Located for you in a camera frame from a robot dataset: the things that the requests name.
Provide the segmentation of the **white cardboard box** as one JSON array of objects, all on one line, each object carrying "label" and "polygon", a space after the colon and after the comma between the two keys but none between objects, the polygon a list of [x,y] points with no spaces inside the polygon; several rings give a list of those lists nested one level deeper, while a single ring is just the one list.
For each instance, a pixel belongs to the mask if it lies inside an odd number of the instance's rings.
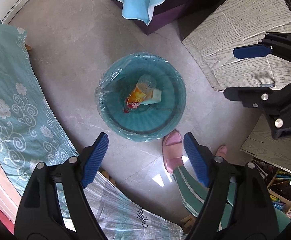
[{"label": "white cardboard box", "polygon": [[161,102],[162,92],[159,89],[153,89],[149,94],[147,94],[144,101],[141,102],[142,105],[152,105]]}]

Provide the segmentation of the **orange label drink bottle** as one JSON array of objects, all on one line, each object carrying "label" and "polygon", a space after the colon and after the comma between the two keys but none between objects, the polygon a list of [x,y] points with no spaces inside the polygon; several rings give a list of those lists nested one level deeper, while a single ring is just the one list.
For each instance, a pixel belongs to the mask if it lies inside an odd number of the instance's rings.
[{"label": "orange label drink bottle", "polygon": [[138,109],[141,102],[145,100],[149,94],[156,87],[156,79],[151,75],[142,75],[135,88],[131,91],[129,96],[124,101],[124,113],[130,113]]}]

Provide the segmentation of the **teal trash bin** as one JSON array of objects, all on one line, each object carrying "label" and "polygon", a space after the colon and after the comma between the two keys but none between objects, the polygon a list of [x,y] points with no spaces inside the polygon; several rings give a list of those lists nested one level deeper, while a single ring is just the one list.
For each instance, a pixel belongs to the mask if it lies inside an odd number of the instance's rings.
[{"label": "teal trash bin", "polygon": [[165,59],[134,53],[111,65],[95,91],[103,121],[129,140],[161,139],[181,120],[186,88],[180,73]]}]

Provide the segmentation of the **wooden bookshelf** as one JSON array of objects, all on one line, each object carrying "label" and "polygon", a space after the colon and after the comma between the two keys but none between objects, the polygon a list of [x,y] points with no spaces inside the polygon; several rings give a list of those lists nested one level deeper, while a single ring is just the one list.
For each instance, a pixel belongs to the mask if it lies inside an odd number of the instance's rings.
[{"label": "wooden bookshelf", "polygon": [[291,211],[291,173],[256,157],[252,162],[264,180],[274,207],[288,214]]}]

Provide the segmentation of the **wood grain desk cabinet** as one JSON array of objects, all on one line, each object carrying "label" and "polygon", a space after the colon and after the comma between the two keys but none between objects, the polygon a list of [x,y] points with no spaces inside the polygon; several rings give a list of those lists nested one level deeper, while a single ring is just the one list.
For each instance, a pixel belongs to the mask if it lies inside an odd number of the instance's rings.
[{"label": "wood grain desk cabinet", "polygon": [[[233,49],[256,44],[266,32],[291,33],[291,12],[283,0],[227,0],[183,41],[216,95],[228,87],[291,82],[291,63],[273,55],[236,59]],[[222,99],[193,129],[197,141],[215,152],[228,147],[228,161],[258,158],[291,172],[291,138],[274,140],[259,110]]]}]

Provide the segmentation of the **pink right slipper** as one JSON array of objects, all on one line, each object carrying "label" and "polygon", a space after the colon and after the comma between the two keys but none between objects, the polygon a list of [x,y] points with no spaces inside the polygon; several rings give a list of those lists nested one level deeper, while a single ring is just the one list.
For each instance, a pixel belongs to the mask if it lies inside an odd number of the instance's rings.
[{"label": "pink right slipper", "polygon": [[228,151],[227,147],[225,145],[222,145],[216,151],[215,156],[219,156],[222,157],[223,159],[226,159],[227,151]]}]

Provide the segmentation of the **pink slipper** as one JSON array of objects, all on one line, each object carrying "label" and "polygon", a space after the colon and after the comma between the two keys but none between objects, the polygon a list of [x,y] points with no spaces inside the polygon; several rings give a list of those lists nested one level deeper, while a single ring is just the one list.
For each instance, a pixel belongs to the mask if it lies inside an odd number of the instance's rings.
[{"label": "pink slipper", "polygon": [[219,156],[222,157],[223,159],[226,159],[227,151],[228,151],[227,147],[225,145],[222,145],[216,151],[215,156]]},{"label": "pink slipper", "polygon": [[166,135],[162,141],[162,156],[165,169],[172,174],[179,166],[184,166],[182,160],[182,137],[179,131],[174,130]]}]

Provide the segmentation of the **pink left slipper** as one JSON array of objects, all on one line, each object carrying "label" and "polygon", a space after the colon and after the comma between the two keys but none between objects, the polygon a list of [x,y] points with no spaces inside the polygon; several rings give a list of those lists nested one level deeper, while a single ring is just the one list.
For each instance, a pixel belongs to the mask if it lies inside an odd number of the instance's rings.
[{"label": "pink left slipper", "polygon": [[184,166],[182,160],[182,137],[179,131],[174,130],[166,135],[162,141],[162,156],[165,169],[172,174],[179,166]]}]

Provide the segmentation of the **teal floral bed cover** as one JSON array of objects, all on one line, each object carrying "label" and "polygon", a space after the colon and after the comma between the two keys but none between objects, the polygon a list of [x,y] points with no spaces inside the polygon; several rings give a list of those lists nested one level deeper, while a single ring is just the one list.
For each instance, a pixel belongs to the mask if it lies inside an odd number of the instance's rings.
[{"label": "teal floral bed cover", "polygon": [[[0,210],[14,222],[36,165],[78,155],[32,70],[27,33],[0,20]],[[84,189],[109,239],[184,239],[180,226],[132,202],[102,174]]]}]

